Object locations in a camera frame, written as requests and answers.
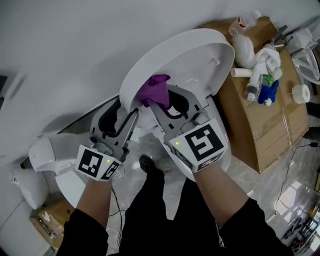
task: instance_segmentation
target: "wire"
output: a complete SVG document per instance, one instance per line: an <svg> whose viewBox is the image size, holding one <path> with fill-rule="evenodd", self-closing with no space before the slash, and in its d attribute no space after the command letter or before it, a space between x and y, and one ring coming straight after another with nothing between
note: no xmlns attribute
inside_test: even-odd
<svg viewBox="0 0 320 256"><path fill-rule="evenodd" d="M116 195L116 192L115 192L115 189L114 187L112 186L111 187L111 190L114 194L114 198L115 198L115 202L116 202L116 205L118 206L118 210L115 214L117 214L118 212L120 212L120 230L119 230L119 235L118 235L118 246L120 246L120 242L121 242L121 235L122 235L122 214L121 214L121 211L124 211L124 210L120 210L120 206L119 206L119 202L118 202L118 198L117 198L117 195Z"/></svg>
<svg viewBox="0 0 320 256"><path fill-rule="evenodd" d="M19 207L19 205L21 205L21 203L24 200L22 199L21 202L14 208L14 210L10 213L10 215L8 216L8 218L5 219L4 223L1 225L0 230L4 227L4 225L7 223L7 221L10 219L11 215L14 214L15 210Z"/></svg>
<svg viewBox="0 0 320 256"><path fill-rule="evenodd" d="M294 158L294 155L295 155L295 153L296 153L296 150L299 149L299 148L306 147L306 146L311 146L311 147L313 147L313 148L316 148L316 147L318 147L318 143L317 143L316 145L313 145L313 144L311 143L311 144L308 144L308 145L298 146L298 147L294 150L293 155L292 155L292 157L291 157L291 159L290 159L290 161L289 161L288 168L286 169L286 175L285 175L284 182L283 182L283 184L282 184L282 186L281 186L280 195L279 195L277 201L275 202L275 209L276 209L276 210L277 210L278 201L280 200L280 197L281 197L281 195L282 195L282 190L283 190L284 185L285 185L285 183L286 183L286 180L287 180L287 178L288 178L289 167L290 167L290 164L291 164L292 159Z"/></svg>
<svg viewBox="0 0 320 256"><path fill-rule="evenodd" d="M114 214L111 214L111 215L109 215L109 217L111 217L111 216L114 216L114 215L116 215L117 213L120 213L120 212L125 212L127 209L124 209L124 210L118 210L117 212L115 212Z"/></svg>

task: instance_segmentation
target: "cardboard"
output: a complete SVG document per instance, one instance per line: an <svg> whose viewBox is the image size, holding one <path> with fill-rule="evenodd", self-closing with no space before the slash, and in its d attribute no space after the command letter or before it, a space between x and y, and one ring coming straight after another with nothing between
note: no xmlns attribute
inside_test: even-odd
<svg viewBox="0 0 320 256"><path fill-rule="evenodd" d="M42 237L57 251L64 238L64 226L75 209L62 200L36 211L29 220Z"/></svg>
<svg viewBox="0 0 320 256"><path fill-rule="evenodd" d="M231 43L228 28L233 21L217 21L201 27L221 32ZM263 17L245 35L250 37L257 53L276 33L270 19ZM226 125L226 128L231 152L258 173L265 171L281 158L309 129L306 105L295 103L290 94L292 87L300 82L286 48L280 52L280 59L283 76L279 79L276 100L271 106L244 98L249 78L231 77L229 74L218 92L228 121L229 127Z"/></svg>

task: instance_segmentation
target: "white plastic bottle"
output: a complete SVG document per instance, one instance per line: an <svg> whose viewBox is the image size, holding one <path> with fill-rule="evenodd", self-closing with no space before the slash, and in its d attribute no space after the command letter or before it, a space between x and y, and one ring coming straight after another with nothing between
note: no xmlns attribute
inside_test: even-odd
<svg viewBox="0 0 320 256"><path fill-rule="evenodd" d="M229 33L231 36L235 34L243 34L245 31L253 28L257 24L257 20L261 17L261 13L258 10L244 13L229 27Z"/></svg>

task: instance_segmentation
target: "box on floor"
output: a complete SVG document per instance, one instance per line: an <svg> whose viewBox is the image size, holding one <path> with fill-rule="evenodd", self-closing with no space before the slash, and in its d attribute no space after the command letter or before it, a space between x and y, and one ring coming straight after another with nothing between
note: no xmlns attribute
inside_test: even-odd
<svg viewBox="0 0 320 256"><path fill-rule="evenodd" d="M57 251L64 238L64 226L75 209L62 200L37 210L29 220L42 237Z"/></svg>

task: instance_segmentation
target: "black cable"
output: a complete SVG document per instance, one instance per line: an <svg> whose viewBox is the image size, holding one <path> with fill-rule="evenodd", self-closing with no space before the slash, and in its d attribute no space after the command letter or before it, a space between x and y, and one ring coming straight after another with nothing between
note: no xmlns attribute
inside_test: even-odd
<svg viewBox="0 0 320 256"><path fill-rule="evenodd" d="M122 214L121 214L121 210L120 210L120 206L119 206L119 203L118 203L118 198L117 198L117 195L116 195L116 192L115 192L115 189L114 187L112 186L111 187L111 190L114 194L114 198L115 198L115 202L116 202L116 205L118 206L118 212L120 212L120 230L119 230L119 235L118 235L118 246L120 246L120 242L121 242L121 235L122 235Z"/></svg>
<svg viewBox="0 0 320 256"><path fill-rule="evenodd" d="M285 183L286 183L286 180L287 180L287 178L288 178L289 167L290 167L290 164L291 164L292 159L294 158L294 155L295 155L295 153L296 153L296 150L297 150L298 148L303 148L303 147L306 147L306 146L310 146L310 147L312 147L312 148L318 148L318 147L319 147L317 142L311 142L311 143L308 144L308 145L298 146L298 147L294 150L293 155L292 155L292 157L291 157L291 159L290 159L290 161L289 161L288 168L286 169L286 175L285 175L284 182L283 182L283 184L282 184L282 186L281 186L280 195L279 195L277 201L275 202L275 209L277 209L277 203L278 203L279 200L280 200L280 197L281 197L281 194L282 194L282 190L283 190L284 185L285 185Z"/></svg>
<svg viewBox="0 0 320 256"><path fill-rule="evenodd" d="M109 215L109 217L111 217L111 216L114 216L114 215L116 215L117 213L120 213L120 212L125 212L127 209L124 209L124 210L118 210L117 212L115 212L114 214L111 214L111 215Z"/></svg>

